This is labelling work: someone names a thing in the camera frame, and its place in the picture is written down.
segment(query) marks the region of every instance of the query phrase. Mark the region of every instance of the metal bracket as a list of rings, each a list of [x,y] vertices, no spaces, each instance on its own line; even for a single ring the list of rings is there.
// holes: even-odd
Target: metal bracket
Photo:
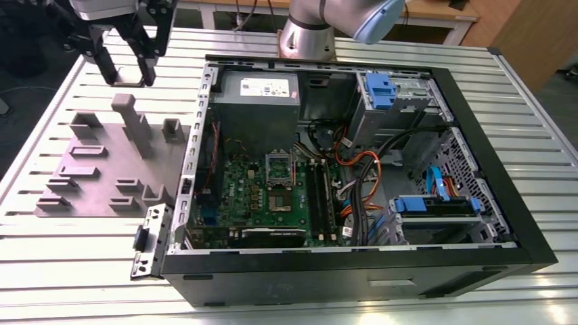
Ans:
[[[167,248],[171,218],[173,209],[167,204],[159,204],[149,208],[145,222],[137,230],[133,245],[137,254],[133,262],[131,280],[163,279],[161,267]]]

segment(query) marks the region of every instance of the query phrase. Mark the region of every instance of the wooden furniture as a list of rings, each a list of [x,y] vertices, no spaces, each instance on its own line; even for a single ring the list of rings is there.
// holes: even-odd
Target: wooden furniture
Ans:
[[[291,0],[271,0],[275,15],[287,16],[290,14]],[[253,0],[239,0],[239,11],[250,12]],[[409,25],[449,28],[445,45],[460,45],[464,36],[474,22],[480,20],[480,15],[472,6],[466,6],[464,11],[449,7],[449,2],[444,0],[414,0],[408,4]],[[181,0],[179,8],[197,9],[201,11],[203,28],[215,29],[215,12],[235,12],[235,0]],[[258,0],[255,9],[258,14],[270,14],[267,0]],[[405,11],[397,24],[404,24]]]
[[[462,45],[497,47],[537,91],[578,50],[578,1],[470,0],[482,19]]]

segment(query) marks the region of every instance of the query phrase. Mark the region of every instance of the red wire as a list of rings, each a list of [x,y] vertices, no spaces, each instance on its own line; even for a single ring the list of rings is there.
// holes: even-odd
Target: red wire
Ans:
[[[206,184],[203,185],[203,188],[201,189],[201,191],[195,194],[203,193],[203,190],[207,188],[209,182],[211,181],[211,176],[214,174],[214,167],[215,167],[215,162],[217,162],[217,149],[219,147],[219,132],[217,132],[215,122],[213,122],[211,125],[214,127],[214,135],[215,135],[214,154],[211,156],[211,166],[209,167],[209,175],[207,175]]]

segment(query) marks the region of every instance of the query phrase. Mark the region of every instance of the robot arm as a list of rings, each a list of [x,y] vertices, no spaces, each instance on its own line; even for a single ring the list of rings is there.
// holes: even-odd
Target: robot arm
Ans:
[[[78,49],[101,69],[109,85],[119,82],[111,55],[103,45],[102,30],[114,27],[135,53],[142,83],[155,82],[155,65],[170,41],[178,0],[23,0],[42,7],[54,34],[66,49]],[[151,38],[139,15],[141,4],[158,25]],[[355,40],[377,43],[390,31],[404,10],[405,0],[293,0],[281,36],[286,58],[330,60],[335,55],[334,27]]]
[[[334,28],[357,41],[374,44],[392,30],[405,0],[293,0],[281,36],[286,58],[330,60]]]
[[[78,49],[99,66],[109,85],[115,85],[119,71],[103,45],[102,30],[117,28],[135,53],[142,82],[151,86],[155,82],[157,61],[159,56],[165,56],[170,41],[177,2],[178,0],[47,0],[40,5],[52,33],[64,48]],[[158,25],[154,38],[149,36],[137,14],[142,3]]]

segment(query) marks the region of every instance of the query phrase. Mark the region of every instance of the blue plastic clip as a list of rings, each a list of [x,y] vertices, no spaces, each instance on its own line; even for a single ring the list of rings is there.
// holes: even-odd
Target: blue plastic clip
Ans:
[[[428,211],[426,202],[421,197],[397,198],[394,204],[398,213]]]
[[[440,170],[438,167],[430,166],[430,168],[428,168],[428,175],[426,175],[428,194],[432,194],[432,187],[434,186],[434,180],[436,180],[436,187],[440,196],[442,196],[442,199],[445,201],[450,201],[450,196],[446,192],[446,187],[444,185],[442,171]]]
[[[373,100],[373,108],[389,110],[398,98],[398,87],[393,84],[390,76],[382,73],[367,73],[365,75],[366,86]]]
[[[482,212],[482,204],[480,203],[478,198],[470,199],[472,208],[474,209],[474,212],[478,214]]]

